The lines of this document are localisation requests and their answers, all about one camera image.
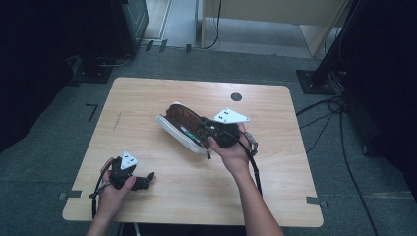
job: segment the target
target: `forearm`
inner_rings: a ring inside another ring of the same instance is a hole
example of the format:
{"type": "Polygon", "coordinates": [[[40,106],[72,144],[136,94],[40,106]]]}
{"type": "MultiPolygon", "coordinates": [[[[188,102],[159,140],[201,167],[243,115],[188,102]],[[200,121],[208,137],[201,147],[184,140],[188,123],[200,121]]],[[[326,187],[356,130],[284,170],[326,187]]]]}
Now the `forearm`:
{"type": "Polygon", "coordinates": [[[283,235],[249,172],[233,177],[239,188],[246,234],[248,236],[283,235]]]}
{"type": "Polygon", "coordinates": [[[91,225],[89,226],[87,236],[106,236],[110,223],[111,218],[96,215],[91,225]]]}

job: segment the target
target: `person's right arm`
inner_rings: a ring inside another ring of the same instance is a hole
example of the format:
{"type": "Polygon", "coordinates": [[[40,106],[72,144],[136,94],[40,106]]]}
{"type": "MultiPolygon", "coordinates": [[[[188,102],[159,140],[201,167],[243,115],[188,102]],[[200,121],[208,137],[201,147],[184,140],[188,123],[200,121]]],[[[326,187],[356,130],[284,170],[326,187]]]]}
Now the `person's right arm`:
{"type": "MultiPolygon", "coordinates": [[[[239,129],[245,132],[243,124],[239,124],[239,129]]],[[[244,135],[241,135],[240,141],[246,147],[249,146],[244,135]]],[[[249,159],[243,148],[239,144],[221,148],[213,138],[209,138],[209,142],[211,149],[221,156],[239,189],[246,234],[248,236],[284,235],[252,179],[249,159]]]]}

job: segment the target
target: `light wood tabletop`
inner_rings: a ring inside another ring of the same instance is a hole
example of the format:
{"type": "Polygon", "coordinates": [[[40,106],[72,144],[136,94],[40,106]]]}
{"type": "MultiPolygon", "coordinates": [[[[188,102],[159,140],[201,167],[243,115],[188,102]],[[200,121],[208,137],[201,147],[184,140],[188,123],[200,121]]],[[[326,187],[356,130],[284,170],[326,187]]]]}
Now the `light wood tabletop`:
{"type": "Polygon", "coordinates": [[[156,123],[173,101],[201,116],[230,108],[251,118],[246,129],[259,143],[255,160],[264,199],[282,226],[320,227],[320,206],[289,89],[228,83],[118,78],[107,97],[63,217],[91,220],[91,194],[109,157],[127,151],[135,176],[155,172],[147,190],[131,192],[116,221],[243,225],[238,189],[221,158],[182,146],[156,123]],[[242,95],[240,101],[231,94],[242,95]]]}

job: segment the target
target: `person's right hand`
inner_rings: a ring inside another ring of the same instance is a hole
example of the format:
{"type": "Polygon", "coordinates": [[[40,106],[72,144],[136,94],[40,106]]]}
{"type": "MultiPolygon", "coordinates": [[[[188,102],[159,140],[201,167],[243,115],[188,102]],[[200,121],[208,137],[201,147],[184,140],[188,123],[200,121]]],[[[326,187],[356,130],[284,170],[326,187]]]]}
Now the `person's right hand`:
{"type": "MultiPolygon", "coordinates": [[[[238,125],[241,132],[246,132],[245,126],[242,123],[238,125]]],[[[222,148],[218,145],[214,138],[208,137],[208,141],[211,149],[220,155],[224,166],[226,166],[227,170],[234,177],[241,174],[249,174],[249,158],[239,144],[228,148],[222,148]]],[[[249,141],[243,134],[240,135],[240,142],[242,142],[247,149],[250,148],[249,141]]]]}

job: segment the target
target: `table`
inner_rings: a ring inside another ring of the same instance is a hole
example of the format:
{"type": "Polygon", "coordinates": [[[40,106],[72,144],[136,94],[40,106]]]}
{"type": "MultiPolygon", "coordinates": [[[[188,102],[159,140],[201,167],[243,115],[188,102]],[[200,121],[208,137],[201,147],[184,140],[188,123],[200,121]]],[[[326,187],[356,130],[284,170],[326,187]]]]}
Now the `table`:
{"type": "Polygon", "coordinates": [[[91,200],[101,166],[128,151],[139,160],[136,176],[155,172],[147,190],[131,192],[116,221],[243,225],[238,189],[220,157],[182,146],[156,123],[173,101],[211,117],[228,107],[252,121],[264,199],[282,226],[319,227],[317,196],[288,88],[228,83],[118,78],[108,95],[73,190],[67,220],[91,220],[91,200]],[[242,100],[233,101],[239,92],[242,100]]]}
{"type": "MultiPolygon", "coordinates": [[[[201,47],[205,47],[206,17],[217,18],[219,2],[203,0],[201,47]]],[[[350,0],[225,0],[220,17],[300,25],[311,55],[316,56],[331,30],[342,25],[349,4],[350,0]]]]}

